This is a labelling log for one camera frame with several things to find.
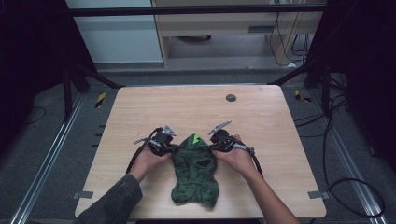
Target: small round object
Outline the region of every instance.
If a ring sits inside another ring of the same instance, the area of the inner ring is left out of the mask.
[[[228,95],[225,97],[225,99],[226,99],[228,102],[234,102],[234,101],[236,101],[236,96],[235,96],[234,94],[228,94]]]

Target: wall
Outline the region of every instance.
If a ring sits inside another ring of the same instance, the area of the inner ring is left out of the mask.
[[[149,0],[66,0],[70,8],[151,7]],[[96,65],[162,63],[153,16],[75,18]]]

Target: human arm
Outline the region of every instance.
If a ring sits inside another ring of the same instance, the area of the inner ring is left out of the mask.
[[[241,140],[239,135],[235,135],[234,138]],[[267,223],[299,223],[295,215],[277,197],[265,179],[256,170],[248,152],[234,148],[230,152],[215,150],[214,153],[219,160],[228,163],[246,179]]]
[[[158,164],[169,160],[170,154],[162,157],[145,147],[134,162],[131,172],[119,180],[104,196],[82,212],[75,224],[125,224],[133,208],[143,197],[139,183]]]

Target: green cloth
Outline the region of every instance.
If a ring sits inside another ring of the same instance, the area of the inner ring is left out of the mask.
[[[172,200],[214,207],[219,196],[219,185],[213,177],[217,168],[216,157],[197,134],[192,134],[180,146],[172,154],[177,178]]]

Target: jacket sleeve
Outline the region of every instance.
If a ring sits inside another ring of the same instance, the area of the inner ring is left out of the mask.
[[[142,190],[136,179],[127,174],[73,223],[125,224],[142,197]]]

